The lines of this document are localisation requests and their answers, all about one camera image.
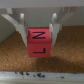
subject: pink block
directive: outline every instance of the pink block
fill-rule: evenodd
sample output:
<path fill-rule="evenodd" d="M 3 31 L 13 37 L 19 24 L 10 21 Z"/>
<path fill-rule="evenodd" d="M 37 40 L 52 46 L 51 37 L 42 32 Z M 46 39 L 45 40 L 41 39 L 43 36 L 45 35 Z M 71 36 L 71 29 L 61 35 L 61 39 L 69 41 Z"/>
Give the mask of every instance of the pink block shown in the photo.
<path fill-rule="evenodd" d="M 29 57 L 50 57 L 50 30 L 28 29 L 27 47 Z"/>

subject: red cube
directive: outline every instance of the red cube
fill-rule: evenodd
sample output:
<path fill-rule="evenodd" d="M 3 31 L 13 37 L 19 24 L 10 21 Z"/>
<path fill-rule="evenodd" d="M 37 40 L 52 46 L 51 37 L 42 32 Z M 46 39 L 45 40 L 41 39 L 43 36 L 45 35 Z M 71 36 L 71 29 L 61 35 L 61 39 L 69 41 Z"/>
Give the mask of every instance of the red cube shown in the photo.
<path fill-rule="evenodd" d="M 50 30 L 28 29 L 27 47 L 29 57 L 50 57 Z"/>

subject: cork surface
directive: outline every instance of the cork surface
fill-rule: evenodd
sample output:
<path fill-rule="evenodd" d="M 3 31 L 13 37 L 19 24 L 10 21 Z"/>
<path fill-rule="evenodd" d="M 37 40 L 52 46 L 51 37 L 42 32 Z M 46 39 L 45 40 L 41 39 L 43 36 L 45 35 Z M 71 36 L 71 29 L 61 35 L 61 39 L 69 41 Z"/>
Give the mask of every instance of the cork surface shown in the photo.
<path fill-rule="evenodd" d="M 0 71 L 84 73 L 84 26 L 63 27 L 50 58 L 29 58 L 15 32 L 0 44 Z"/>

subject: brown table surface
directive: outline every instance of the brown table surface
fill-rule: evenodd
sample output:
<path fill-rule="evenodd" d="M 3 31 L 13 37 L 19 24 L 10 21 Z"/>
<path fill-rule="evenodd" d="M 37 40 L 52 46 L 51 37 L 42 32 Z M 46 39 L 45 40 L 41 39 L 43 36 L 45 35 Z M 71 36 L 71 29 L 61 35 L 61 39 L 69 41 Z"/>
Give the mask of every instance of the brown table surface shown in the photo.
<path fill-rule="evenodd" d="M 0 71 L 84 73 L 84 26 L 63 27 L 50 58 L 29 58 L 15 32 L 0 44 Z"/>

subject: block top face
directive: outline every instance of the block top face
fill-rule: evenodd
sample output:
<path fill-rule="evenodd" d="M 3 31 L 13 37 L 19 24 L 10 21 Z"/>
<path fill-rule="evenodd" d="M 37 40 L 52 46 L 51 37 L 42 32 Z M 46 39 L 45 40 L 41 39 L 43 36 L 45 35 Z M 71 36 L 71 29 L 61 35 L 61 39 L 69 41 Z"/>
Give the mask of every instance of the block top face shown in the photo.
<path fill-rule="evenodd" d="M 27 43 L 51 43 L 49 29 L 28 29 Z"/>

